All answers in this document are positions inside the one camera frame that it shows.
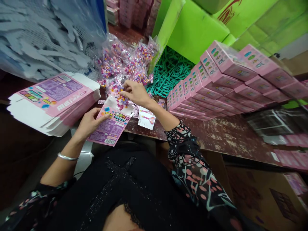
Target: barcode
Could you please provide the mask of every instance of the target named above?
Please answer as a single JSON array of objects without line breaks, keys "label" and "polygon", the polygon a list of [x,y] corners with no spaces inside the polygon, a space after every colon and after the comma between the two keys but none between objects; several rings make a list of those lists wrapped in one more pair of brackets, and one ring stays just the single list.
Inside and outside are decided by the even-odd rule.
[{"label": "barcode", "polygon": [[71,81],[71,79],[67,77],[66,75],[61,75],[60,78],[65,80],[66,82]]},{"label": "barcode", "polygon": [[116,141],[114,141],[114,140],[105,139],[105,143],[115,144],[115,142],[116,142]]}]

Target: white card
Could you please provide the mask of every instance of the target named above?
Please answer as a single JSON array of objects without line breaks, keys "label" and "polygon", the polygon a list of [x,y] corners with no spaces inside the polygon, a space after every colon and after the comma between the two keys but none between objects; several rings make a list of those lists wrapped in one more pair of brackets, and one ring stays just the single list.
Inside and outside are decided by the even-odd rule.
[{"label": "white card", "polygon": [[138,125],[140,125],[141,127],[145,127],[147,129],[153,130],[155,119],[156,119],[154,115],[140,111],[139,117],[140,119],[138,121]]}]

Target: bracelet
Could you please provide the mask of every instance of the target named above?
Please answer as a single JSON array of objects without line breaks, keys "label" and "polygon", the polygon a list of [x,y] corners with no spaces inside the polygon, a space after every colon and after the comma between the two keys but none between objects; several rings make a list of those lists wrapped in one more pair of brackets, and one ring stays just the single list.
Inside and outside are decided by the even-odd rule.
[{"label": "bracelet", "polygon": [[67,157],[67,156],[63,156],[60,152],[58,153],[58,157],[61,157],[62,159],[65,159],[65,160],[70,160],[70,161],[74,161],[74,160],[78,160],[78,158],[72,158],[72,157]]}]

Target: floral sleeve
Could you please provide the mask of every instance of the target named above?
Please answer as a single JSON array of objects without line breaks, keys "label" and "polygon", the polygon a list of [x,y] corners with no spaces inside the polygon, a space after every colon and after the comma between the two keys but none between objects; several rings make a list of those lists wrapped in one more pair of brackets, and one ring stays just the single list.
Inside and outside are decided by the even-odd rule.
[{"label": "floral sleeve", "polygon": [[168,159],[173,163],[172,177],[196,206],[204,206],[224,230],[262,230],[242,215],[217,181],[199,151],[197,138],[180,124],[165,132],[169,143]]},{"label": "floral sleeve", "polygon": [[57,187],[38,184],[29,193],[26,200],[20,203],[6,217],[4,224],[0,227],[3,230],[45,230],[52,215],[54,207],[61,196],[76,181],[75,178],[64,182]]}]

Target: worn table surface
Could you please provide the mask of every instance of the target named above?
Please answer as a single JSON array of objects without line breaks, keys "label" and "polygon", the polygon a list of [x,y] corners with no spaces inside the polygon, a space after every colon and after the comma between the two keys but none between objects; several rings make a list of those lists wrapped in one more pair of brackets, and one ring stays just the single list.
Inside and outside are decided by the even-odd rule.
[{"label": "worn table surface", "polygon": [[[103,89],[100,93],[101,99],[106,99]],[[102,105],[95,104],[95,107],[102,107]],[[281,166],[281,163],[275,161],[271,154],[273,148],[263,142],[263,139],[254,132],[241,115],[220,117],[209,121],[179,119],[182,119],[192,130],[202,149]],[[167,140],[158,120],[155,121],[151,131],[139,126],[137,118],[131,118],[124,131],[162,141]]]}]

